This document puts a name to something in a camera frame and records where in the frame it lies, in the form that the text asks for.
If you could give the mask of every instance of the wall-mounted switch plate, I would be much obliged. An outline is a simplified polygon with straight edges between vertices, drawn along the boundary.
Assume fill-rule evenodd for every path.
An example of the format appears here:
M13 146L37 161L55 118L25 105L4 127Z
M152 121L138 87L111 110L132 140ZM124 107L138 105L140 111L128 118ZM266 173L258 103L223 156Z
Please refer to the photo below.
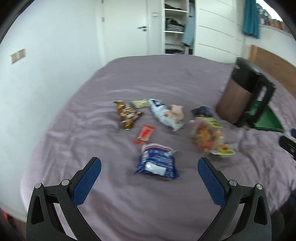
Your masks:
M17 51L16 53L12 54L9 56L10 58L10 63L14 64L16 61L20 60L21 58L26 57L26 51L25 49L22 49L20 51Z

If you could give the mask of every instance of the silver screw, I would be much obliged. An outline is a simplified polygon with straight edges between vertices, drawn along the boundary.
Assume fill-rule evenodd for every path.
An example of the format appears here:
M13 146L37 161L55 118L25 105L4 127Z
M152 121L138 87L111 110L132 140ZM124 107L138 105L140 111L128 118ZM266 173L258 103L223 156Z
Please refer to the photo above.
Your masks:
M236 186L236 185L237 185L237 182L236 182L235 180L230 180L230 181L229 181L229 184L230 184L231 186Z
M65 179L62 181L62 185L63 186L67 186L69 184L69 180L68 179Z
M36 189L38 189L38 188L40 188L41 187L41 183L37 183L36 185L35 185L35 188Z
M261 184L257 184L256 187L259 189L259 190L262 190L263 189L263 186Z

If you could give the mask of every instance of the wooden headboard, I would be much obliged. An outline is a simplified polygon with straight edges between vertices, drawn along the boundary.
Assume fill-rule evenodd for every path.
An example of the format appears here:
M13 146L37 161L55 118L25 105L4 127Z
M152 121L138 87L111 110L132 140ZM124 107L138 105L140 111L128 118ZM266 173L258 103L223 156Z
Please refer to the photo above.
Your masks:
M296 68L293 65L256 45L251 46L248 60L278 80L296 98Z

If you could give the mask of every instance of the white door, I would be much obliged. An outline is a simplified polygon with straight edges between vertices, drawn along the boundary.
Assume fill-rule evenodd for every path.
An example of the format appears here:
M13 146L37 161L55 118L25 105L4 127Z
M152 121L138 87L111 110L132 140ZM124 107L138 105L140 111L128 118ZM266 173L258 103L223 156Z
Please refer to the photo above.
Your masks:
M147 55L147 0L104 0L103 5L106 61Z

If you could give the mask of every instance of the red packet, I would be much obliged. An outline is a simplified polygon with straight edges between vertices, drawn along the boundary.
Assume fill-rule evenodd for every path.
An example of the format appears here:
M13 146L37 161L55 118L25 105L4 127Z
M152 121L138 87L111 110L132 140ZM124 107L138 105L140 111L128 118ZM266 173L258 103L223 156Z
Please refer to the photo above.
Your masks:
M152 134L152 131L156 130L154 126L142 125L142 130L137 139L134 140L135 143L139 145L146 145Z

